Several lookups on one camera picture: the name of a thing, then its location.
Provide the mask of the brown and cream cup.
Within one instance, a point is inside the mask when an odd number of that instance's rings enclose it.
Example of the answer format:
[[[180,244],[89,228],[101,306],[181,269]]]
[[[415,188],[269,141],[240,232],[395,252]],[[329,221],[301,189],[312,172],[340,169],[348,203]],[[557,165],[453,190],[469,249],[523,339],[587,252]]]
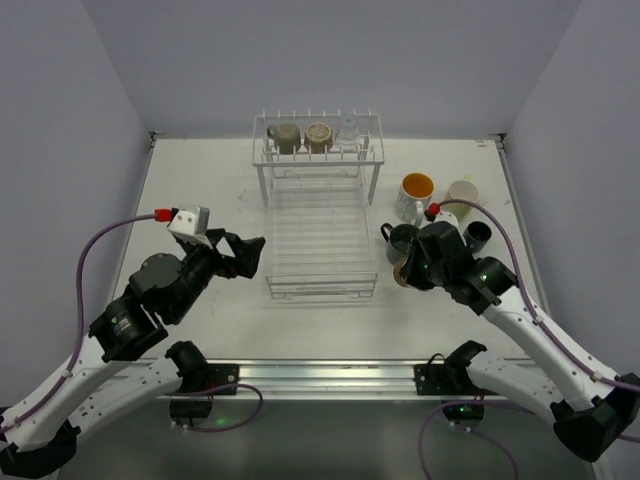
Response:
[[[403,288],[410,288],[409,284],[410,268],[406,263],[398,262],[393,267],[394,281]]]

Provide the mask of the floral white mug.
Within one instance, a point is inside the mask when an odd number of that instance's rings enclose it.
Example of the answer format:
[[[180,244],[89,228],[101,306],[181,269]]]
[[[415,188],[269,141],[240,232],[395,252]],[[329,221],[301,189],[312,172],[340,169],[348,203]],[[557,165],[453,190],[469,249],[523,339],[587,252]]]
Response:
[[[420,226],[435,190],[434,181],[422,173],[406,175],[399,187],[394,212],[402,222]]]

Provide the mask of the dark grey mug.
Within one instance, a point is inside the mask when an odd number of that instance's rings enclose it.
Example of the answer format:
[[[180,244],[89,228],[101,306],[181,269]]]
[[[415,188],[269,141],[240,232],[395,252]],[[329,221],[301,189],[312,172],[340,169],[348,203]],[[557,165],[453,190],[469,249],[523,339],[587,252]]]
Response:
[[[419,232],[419,228],[406,223],[396,226],[383,223],[380,232],[386,243],[386,258],[390,264],[396,264],[410,254],[411,243]]]

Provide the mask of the olive green cup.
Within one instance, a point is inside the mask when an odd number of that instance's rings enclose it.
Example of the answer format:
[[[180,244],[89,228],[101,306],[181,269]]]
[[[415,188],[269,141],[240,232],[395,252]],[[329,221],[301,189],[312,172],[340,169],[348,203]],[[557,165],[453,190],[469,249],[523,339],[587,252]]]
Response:
[[[301,148],[300,129],[294,123],[268,125],[266,134],[272,140],[274,149],[281,155],[293,155]]]

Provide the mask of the dark blue glazed cup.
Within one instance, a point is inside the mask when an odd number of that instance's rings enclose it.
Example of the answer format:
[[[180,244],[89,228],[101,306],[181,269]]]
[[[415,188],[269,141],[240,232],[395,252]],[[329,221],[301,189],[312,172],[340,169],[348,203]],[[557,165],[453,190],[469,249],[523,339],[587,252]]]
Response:
[[[472,221],[463,232],[463,239],[472,253],[480,252],[491,238],[491,227],[482,221]]]

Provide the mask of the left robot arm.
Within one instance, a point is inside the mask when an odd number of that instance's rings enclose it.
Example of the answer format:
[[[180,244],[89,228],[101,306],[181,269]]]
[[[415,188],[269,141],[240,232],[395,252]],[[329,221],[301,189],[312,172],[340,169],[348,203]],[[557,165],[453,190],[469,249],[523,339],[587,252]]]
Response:
[[[170,393],[204,394],[209,368],[190,341],[174,343],[146,370],[110,388],[105,382],[168,336],[214,277],[251,279],[266,244],[243,240],[223,229],[207,231],[206,242],[181,241],[183,258],[148,257],[123,294],[94,320],[72,367],[61,366],[38,390],[1,412],[1,471],[40,479],[69,462],[80,441],[109,420]]]

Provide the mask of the light green mug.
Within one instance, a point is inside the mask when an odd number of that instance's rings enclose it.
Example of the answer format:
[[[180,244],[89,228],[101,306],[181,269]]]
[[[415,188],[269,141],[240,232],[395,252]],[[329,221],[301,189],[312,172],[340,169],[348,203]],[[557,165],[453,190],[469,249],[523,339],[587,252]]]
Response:
[[[471,206],[466,203],[459,203],[459,200],[477,203],[480,198],[478,186],[469,178],[453,181],[446,192],[445,199],[453,200],[453,203],[446,204],[443,209],[452,213],[461,222],[471,211]]]

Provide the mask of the brown speckled cup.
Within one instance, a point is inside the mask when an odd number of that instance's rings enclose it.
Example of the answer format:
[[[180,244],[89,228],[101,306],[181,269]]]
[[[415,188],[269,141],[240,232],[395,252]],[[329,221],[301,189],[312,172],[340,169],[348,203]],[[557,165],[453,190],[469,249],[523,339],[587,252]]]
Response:
[[[333,130],[324,122],[310,124],[304,135],[304,145],[312,154],[328,153],[333,146]]]

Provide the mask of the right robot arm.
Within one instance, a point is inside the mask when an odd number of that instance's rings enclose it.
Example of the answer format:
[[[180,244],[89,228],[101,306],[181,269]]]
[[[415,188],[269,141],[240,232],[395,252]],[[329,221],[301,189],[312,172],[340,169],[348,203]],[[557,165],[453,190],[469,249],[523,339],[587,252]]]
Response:
[[[440,287],[510,337],[539,368],[510,366],[468,341],[446,364],[453,380],[497,393],[549,422],[578,458],[597,461],[639,413],[639,377],[620,374],[574,341],[500,260],[475,257],[458,229],[444,221],[422,228],[394,275],[402,286]]]

